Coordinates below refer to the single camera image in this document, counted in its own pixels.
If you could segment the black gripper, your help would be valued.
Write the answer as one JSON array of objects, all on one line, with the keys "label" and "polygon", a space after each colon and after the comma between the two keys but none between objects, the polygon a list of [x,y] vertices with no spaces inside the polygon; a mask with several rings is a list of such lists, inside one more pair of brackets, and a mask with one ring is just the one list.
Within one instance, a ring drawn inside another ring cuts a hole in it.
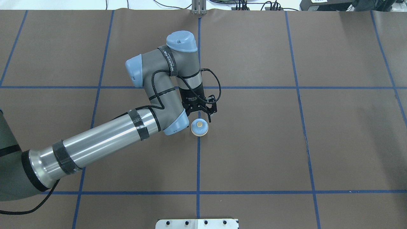
[{"label": "black gripper", "polygon": [[211,123],[212,108],[209,108],[203,100],[205,100],[203,83],[192,90],[179,88],[179,93],[187,116],[197,111],[203,111],[208,116],[208,122]]}]

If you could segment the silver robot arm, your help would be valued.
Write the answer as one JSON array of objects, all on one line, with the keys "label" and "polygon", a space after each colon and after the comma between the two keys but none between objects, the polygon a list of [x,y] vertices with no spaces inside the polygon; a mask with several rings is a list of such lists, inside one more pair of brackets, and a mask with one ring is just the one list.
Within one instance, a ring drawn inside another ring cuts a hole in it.
[{"label": "silver robot arm", "polygon": [[166,44],[125,63],[135,87],[144,88],[150,105],[128,110],[111,121],[41,150],[23,152],[1,114],[1,201],[47,191],[65,176],[163,131],[167,136],[189,126],[189,114],[215,109],[204,95],[195,36],[172,32]]}]

